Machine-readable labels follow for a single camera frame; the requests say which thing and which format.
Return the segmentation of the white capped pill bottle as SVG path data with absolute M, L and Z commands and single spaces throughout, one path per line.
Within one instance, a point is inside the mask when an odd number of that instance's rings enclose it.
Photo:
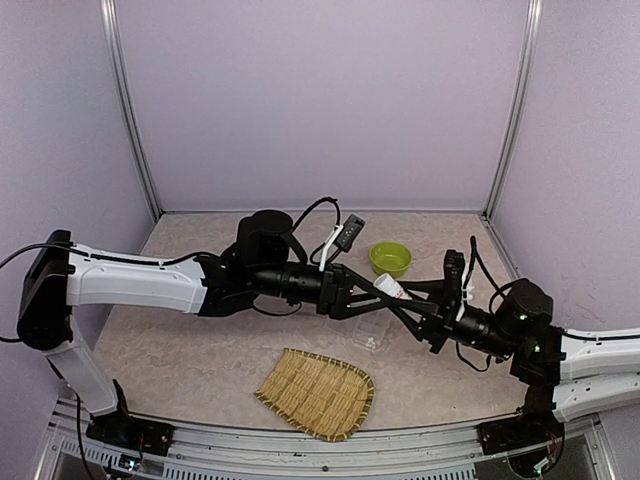
M 382 275 L 378 276 L 374 280 L 373 286 L 392 298 L 401 300 L 411 299 L 409 293 L 389 273 L 383 273 Z

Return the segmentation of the clear plastic pill organizer box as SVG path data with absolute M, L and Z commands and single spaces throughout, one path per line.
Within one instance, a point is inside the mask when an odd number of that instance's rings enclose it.
M 383 340 L 389 330 L 392 315 L 386 310 L 371 312 L 357 317 L 351 330 L 350 339 L 353 343 L 363 349 L 375 351 L 382 347 Z M 373 337 L 376 342 L 374 349 L 367 348 L 366 342 L 369 337 Z

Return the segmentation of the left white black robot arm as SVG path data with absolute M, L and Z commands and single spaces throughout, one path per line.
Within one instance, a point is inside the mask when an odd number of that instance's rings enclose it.
M 441 287 L 440 281 L 409 281 L 402 294 L 395 294 L 344 265 L 311 265 L 294 230 L 287 213 L 262 210 L 239 222 L 236 240 L 223 254 L 196 252 L 172 260 L 99 251 L 57 230 L 35 248 L 23 283 L 16 339 L 44 353 L 76 393 L 90 414 L 90 438 L 151 451 L 169 445 L 172 427 L 129 413 L 122 388 L 96 365 L 73 326 L 74 307 L 132 305 L 227 317 L 268 295 L 312 304 L 335 320 L 386 308 L 415 336 L 423 333 L 412 314 L 437 311 L 427 296 Z

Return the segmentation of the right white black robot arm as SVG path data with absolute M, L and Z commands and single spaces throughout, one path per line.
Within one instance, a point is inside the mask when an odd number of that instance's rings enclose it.
M 399 283 L 384 274 L 374 285 L 432 352 L 455 341 L 509 361 L 511 375 L 526 385 L 519 413 L 479 425 L 486 453 L 560 437 L 571 420 L 639 401 L 638 330 L 556 327 L 552 299 L 527 279 L 508 284 L 494 312 L 469 305 L 458 279 Z

